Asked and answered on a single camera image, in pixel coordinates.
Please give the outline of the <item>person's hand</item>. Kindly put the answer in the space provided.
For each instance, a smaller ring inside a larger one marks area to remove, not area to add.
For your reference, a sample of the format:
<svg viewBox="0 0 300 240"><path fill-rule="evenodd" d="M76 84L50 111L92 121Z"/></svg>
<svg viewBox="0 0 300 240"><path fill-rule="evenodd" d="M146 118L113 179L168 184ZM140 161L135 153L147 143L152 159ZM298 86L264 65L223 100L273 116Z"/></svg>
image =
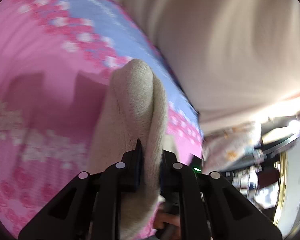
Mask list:
<svg viewBox="0 0 300 240"><path fill-rule="evenodd" d="M160 239L181 239L180 216L172 215L166 211L166 203L160 203L153 221L153 228L163 231Z"/></svg>

